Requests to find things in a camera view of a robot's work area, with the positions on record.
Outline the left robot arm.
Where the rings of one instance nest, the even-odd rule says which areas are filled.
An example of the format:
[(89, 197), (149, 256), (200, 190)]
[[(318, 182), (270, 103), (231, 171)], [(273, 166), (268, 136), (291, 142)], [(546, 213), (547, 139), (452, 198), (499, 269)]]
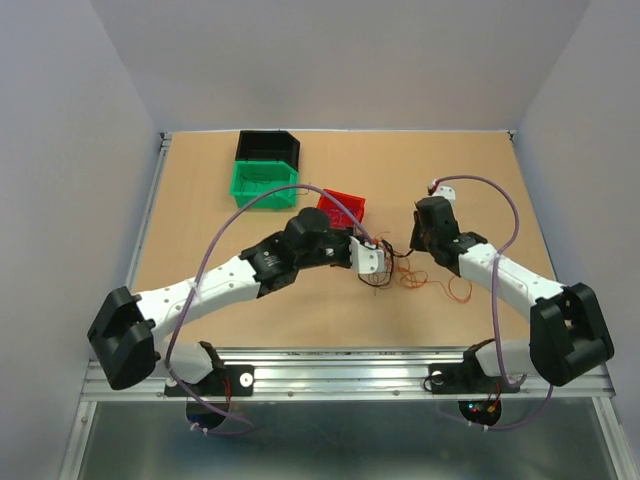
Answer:
[(199, 278), (137, 294), (112, 290), (87, 333), (110, 387), (124, 390), (167, 370), (199, 393), (215, 392), (223, 371), (213, 347), (180, 343), (175, 328), (281, 290), (304, 269), (350, 269), (357, 241), (352, 229), (334, 229), (323, 211), (308, 207), (283, 230)]

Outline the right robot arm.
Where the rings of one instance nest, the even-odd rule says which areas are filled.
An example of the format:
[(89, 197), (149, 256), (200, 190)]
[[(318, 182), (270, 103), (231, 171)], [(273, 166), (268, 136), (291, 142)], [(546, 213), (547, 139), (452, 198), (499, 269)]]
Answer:
[(544, 278), (498, 253), (484, 237), (460, 231), (449, 200), (423, 198), (415, 205), (411, 248), (429, 253), (454, 275), (485, 288), (529, 324), (521, 341), (493, 338), (467, 349), (463, 384), (482, 390), (495, 378), (538, 375), (560, 387), (605, 364), (614, 345), (596, 293)]

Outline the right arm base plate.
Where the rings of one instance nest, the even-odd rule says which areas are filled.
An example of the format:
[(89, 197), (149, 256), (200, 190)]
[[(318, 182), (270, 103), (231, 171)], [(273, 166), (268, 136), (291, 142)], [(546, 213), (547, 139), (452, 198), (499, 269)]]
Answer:
[(487, 376), (479, 366), (461, 363), (437, 363), (428, 367), (427, 388), (436, 395), (518, 393), (499, 376)]

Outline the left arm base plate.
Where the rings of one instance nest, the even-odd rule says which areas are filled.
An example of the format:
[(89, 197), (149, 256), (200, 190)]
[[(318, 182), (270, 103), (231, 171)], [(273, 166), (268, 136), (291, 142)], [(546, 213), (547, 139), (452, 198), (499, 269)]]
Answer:
[(254, 392), (255, 368), (250, 364), (227, 365), (208, 374), (189, 388), (200, 397), (222, 397), (230, 386), (232, 397), (250, 397)]

